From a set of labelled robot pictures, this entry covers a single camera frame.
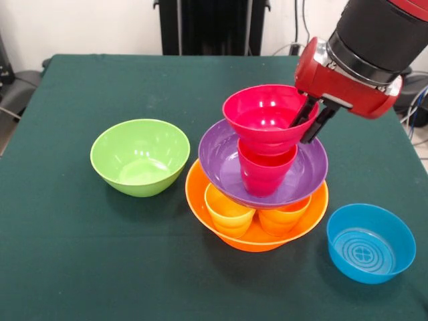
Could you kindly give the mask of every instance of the purple bowl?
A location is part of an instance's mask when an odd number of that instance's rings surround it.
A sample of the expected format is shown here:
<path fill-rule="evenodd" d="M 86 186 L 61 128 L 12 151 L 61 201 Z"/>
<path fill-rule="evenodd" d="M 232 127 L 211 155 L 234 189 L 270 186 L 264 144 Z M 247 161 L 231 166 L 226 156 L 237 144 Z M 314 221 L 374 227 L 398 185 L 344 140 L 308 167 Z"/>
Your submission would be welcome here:
<path fill-rule="evenodd" d="M 220 120 L 203 135 L 199 160 L 208 179 L 234 201 L 256 209 L 275 209 L 304 199 L 322 184 L 327 175 L 328 159 L 321 142 L 299 144 L 297 157 L 276 192 L 268 197 L 249 194 L 242 182 L 238 160 L 238 135 Z"/>

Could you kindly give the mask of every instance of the plastic cup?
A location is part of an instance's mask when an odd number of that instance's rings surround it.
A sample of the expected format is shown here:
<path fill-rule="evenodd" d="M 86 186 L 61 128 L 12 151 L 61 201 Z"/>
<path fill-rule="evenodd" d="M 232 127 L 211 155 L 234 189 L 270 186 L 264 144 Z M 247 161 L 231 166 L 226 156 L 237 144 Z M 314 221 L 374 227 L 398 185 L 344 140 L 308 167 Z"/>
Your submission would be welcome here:
<path fill-rule="evenodd" d="M 211 183 L 205 190 L 205 204 L 218 232 L 234 238 L 245 234 L 255 213 L 255 209 L 235 203 Z"/>
<path fill-rule="evenodd" d="M 259 220 L 263 230 L 273 236 L 283 236 L 289 232 L 309 207 L 312 196 L 279 209 L 260 209 Z"/>
<path fill-rule="evenodd" d="M 241 139 L 238 140 L 238 157 L 241 163 L 241 177 L 249 194 L 267 197 L 281 185 L 286 173 L 297 156 L 298 147 L 294 145 L 278 156 L 254 153 Z"/>
<path fill-rule="evenodd" d="M 253 152 L 279 155 L 297 144 L 318 114 L 315 104 L 308 121 L 290 128 L 306 96 L 293 86 L 262 85 L 246 88 L 223 104 L 223 115 Z"/>

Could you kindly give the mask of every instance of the orange cup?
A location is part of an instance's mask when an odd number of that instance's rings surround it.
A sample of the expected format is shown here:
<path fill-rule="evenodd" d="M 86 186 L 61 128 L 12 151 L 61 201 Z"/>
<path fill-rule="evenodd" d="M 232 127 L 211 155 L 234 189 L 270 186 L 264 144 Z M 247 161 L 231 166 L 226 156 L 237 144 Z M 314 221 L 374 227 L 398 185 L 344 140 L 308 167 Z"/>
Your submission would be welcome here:
<path fill-rule="evenodd" d="M 307 210 L 312 196 L 278 209 L 260 209 L 259 220 L 266 233 L 282 236 L 289 232 Z"/>
<path fill-rule="evenodd" d="M 237 204 L 211 183 L 205 190 L 205 204 L 218 232 L 238 238 L 248 230 L 255 209 Z"/>

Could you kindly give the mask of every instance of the black stand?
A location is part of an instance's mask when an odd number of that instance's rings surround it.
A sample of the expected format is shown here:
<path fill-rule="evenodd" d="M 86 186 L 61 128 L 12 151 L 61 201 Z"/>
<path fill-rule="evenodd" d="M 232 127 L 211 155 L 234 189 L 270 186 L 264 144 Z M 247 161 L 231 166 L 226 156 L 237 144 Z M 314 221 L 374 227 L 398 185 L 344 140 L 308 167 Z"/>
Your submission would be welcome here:
<path fill-rule="evenodd" d="M 155 0 L 164 55 L 260 56 L 268 0 Z"/>

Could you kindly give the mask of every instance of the orange bowl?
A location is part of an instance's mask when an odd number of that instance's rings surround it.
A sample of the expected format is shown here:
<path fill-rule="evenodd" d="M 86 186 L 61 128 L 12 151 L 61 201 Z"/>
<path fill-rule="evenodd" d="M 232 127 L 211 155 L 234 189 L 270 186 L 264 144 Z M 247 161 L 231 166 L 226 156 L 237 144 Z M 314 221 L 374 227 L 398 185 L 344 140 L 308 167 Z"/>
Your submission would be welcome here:
<path fill-rule="evenodd" d="M 193 214 L 195 214 L 196 218 L 203 225 L 214 232 L 225 243 L 241 251 L 269 251 L 307 234 L 321 221 L 328 204 L 328 189 L 324 181 L 318 190 L 312 194 L 312 200 L 305 214 L 293 229 L 283 236 L 278 237 L 267 234 L 261 228 L 258 216 L 255 215 L 247 233 L 239 239 L 234 239 L 218 232 L 214 227 L 204 200 L 205 189 L 208 184 L 209 180 L 199 164 L 199 159 L 197 159 L 190 168 L 186 178 L 187 203 L 192 209 Z"/>

